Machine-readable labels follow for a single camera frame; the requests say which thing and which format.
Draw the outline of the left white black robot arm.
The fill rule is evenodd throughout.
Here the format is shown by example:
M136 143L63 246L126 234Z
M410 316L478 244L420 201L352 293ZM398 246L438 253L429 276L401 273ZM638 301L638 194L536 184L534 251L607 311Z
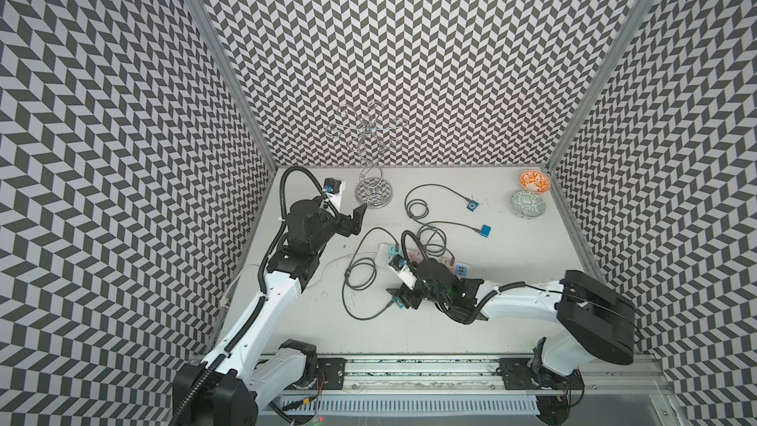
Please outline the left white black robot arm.
M260 262L258 292L231 330L196 365L173 379L173 425L254 425L260 410L287 388L317 380L315 345L290 339L260 359L282 315L308 287L326 245L357 236L366 204L352 214L339 205L341 179L318 181L305 168L284 171L279 183L281 225Z

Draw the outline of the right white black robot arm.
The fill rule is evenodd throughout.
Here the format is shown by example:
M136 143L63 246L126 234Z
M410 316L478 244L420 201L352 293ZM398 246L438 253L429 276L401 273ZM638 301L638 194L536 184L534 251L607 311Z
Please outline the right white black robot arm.
M530 359L500 360L497 372L508 390L568 391L583 384L580 370L595 360L620 366L634 361L634 305L585 272L568 270L541 284L497 284L459 277L404 242L386 252L386 265L401 281L390 295L402 308L416 310L430 302L459 325L499 318L561 325L561 331L536 343Z

